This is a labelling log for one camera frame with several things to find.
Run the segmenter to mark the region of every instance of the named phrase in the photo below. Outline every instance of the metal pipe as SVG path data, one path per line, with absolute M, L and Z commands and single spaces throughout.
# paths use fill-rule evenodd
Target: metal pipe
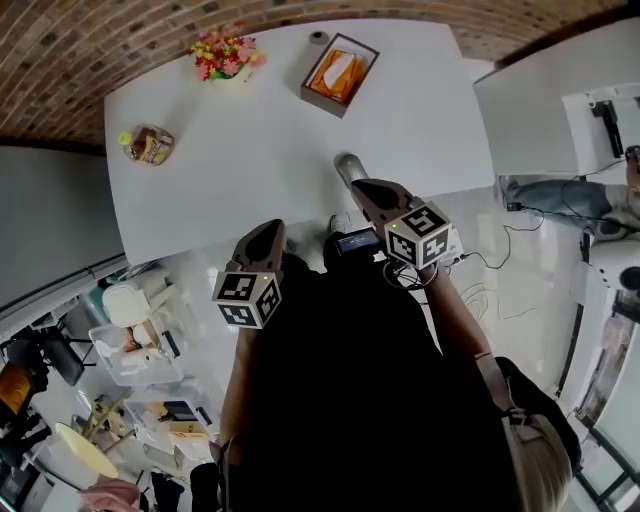
M 351 189 L 351 183 L 353 181 L 363 180 L 369 177 L 360 159 L 352 153 L 343 153 L 336 156 L 333 165 L 348 189 Z

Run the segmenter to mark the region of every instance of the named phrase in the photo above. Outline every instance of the cardboard box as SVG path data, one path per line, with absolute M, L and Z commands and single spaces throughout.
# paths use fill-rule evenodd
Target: cardboard box
M 310 87 L 313 77 L 322 65 L 325 57 L 334 48 L 340 51 L 356 53 L 365 59 L 366 70 L 364 72 L 364 75 L 360 79 L 359 83 L 355 85 L 346 102 L 340 102 L 334 98 L 325 96 L 324 94 L 321 94 Z M 321 108 L 322 110 L 329 112 L 330 114 L 333 114 L 334 116 L 342 118 L 347 112 L 349 105 L 351 105 L 351 102 L 356 97 L 356 94 L 358 94 L 358 90 L 366 80 L 369 71 L 371 71 L 371 68 L 373 67 L 379 55 L 380 52 L 377 52 L 373 48 L 369 48 L 368 46 L 359 43 L 358 41 L 355 41 L 350 37 L 344 36 L 339 33 L 336 34 L 329 45 L 325 48 L 324 52 L 322 52 L 320 58 L 313 65 L 307 77 L 302 82 L 300 98 L 308 103 L 311 103 L 312 105 L 315 105 L 316 107 Z

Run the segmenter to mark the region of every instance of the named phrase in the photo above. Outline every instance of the brick wall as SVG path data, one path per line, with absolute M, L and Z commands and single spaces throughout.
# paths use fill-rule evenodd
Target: brick wall
M 0 138 L 101 145 L 102 98 L 183 55 L 198 32 L 338 18 L 451 25 L 467 57 L 496 61 L 624 0 L 0 0 Z

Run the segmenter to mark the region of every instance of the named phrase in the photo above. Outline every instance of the cable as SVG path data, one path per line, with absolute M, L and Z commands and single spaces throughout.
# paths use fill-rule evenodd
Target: cable
M 471 295 L 469 295 L 469 296 L 465 299 L 465 298 L 464 298 L 465 294 L 466 294 L 469 290 L 471 290 L 471 289 L 473 289 L 473 288 L 475 288 L 475 287 L 477 287 L 477 286 L 482 286 L 482 289 L 481 289 L 481 290 L 477 290 L 477 291 L 473 292 Z M 495 294 L 495 295 L 496 295 L 496 297 L 498 298 L 498 315 L 499 315 L 500 319 L 502 319 L 502 320 L 513 320 L 513 319 L 515 319 L 515 318 L 520 318 L 520 317 L 523 317 L 524 315 L 526 315 L 527 313 L 530 313 L 531 311 L 535 311 L 535 310 L 537 309 L 537 306 L 536 306 L 536 307 L 531 307 L 531 308 L 525 309 L 524 311 L 522 311 L 522 312 L 520 312 L 520 313 L 518 313 L 518 314 L 510 315 L 510 316 L 504 316 L 504 315 L 502 314 L 502 307 L 501 307 L 501 301 L 500 301 L 500 294 L 499 294 L 497 291 L 495 291 L 495 290 L 490 290 L 490 289 L 488 289 L 488 288 L 485 288 L 485 287 L 484 287 L 484 283 L 477 283 L 477 284 L 474 284 L 473 286 L 470 286 L 469 288 L 467 288 L 464 292 L 462 292 L 462 293 L 460 294 L 460 296 L 463 298 L 464 304 L 465 304 L 465 306 L 467 306 L 467 308 L 468 308 L 469 306 L 471 306 L 471 304 L 474 304 L 474 303 L 478 304 L 479 311 L 482 311 L 482 313 L 480 313 L 480 314 L 478 315 L 478 318 L 476 318 L 476 321 L 480 321 L 480 320 L 482 319 L 482 317 L 484 316 L 484 314 L 485 314 L 485 313 L 487 312 L 487 310 L 489 309 L 489 304 L 488 304 L 488 302 L 487 302 L 487 305 L 485 306 L 484 310 L 482 310 L 482 308 L 481 308 L 481 306 L 480 306 L 480 301 L 479 301 L 479 300 L 471 300 L 471 299 L 473 299 L 474 297 L 476 297 L 477 295 L 480 295 L 480 294 L 482 294 L 482 293 L 493 293 L 493 294 Z
M 460 255 L 460 259 L 461 260 L 466 260 L 469 256 L 472 255 L 476 255 L 479 256 L 482 261 L 484 261 L 484 264 L 486 265 L 487 268 L 490 268 L 491 270 L 500 270 L 502 267 L 505 266 L 505 264 L 507 263 L 507 261 L 509 261 L 509 258 L 511 257 L 511 235 L 509 234 L 509 230 L 512 231 L 537 231 L 542 227 L 542 224 L 544 224 L 545 221 L 545 212 L 543 212 L 542 210 L 538 210 L 539 212 L 542 213 L 542 220 L 540 220 L 540 224 L 538 224 L 535 228 L 514 228 L 513 226 L 509 226 L 507 224 L 503 224 L 503 229 L 504 232 L 507 234 L 507 255 L 504 257 L 504 260 L 502 260 L 502 263 L 500 263 L 500 265 L 497 266 L 492 266 L 489 265 L 489 263 L 487 262 L 486 258 L 480 254 L 478 251 L 473 251 L 467 254 L 461 254 Z
M 384 277 L 384 280 L 387 282 L 387 284 L 389 284 L 390 286 L 393 286 L 394 288 L 397 288 L 399 290 L 406 290 L 406 291 L 416 291 L 416 290 L 422 290 L 425 287 L 429 286 L 431 283 L 433 283 L 436 278 L 438 277 L 438 266 L 436 266 L 436 270 L 433 273 L 433 275 L 431 276 L 431 279 L 429 279 L 429 281 L 427 281 L 426 283 L 422 283 L 417 277 L 413 277 L 413 276 L 406 276 L 404 274 L 402 274 L 402 272 L 404 272 L 406 270 L 405 268 L 400 269 L 400 271 L 398 271 L 397 273 L 394 273 L 394 277 L 396 279 L 404 279 L 406 281 L 409 281 L 411 284 L 409 286 L 402 286 L 401 284 L 396 284 L 394 282 L 392 282 L 389 279 L 389 276 L 387 275 L 387 268 L 389 268 L 389 266 L 391 265 L 391 260 L 387 261 L 384 264 L 384 267 L 382 267 L 382 277 Z

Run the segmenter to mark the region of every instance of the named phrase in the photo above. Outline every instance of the backpack strap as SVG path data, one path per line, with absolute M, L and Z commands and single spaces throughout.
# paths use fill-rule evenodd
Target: backpack strap
M 476 364 L 482 379 L 487 385 L 493 403 L 504 413 L 517 409 L 516 404 L 513 403 L 509 386 L 493 354 L 491 352 L 478 354 L 476 356 Z

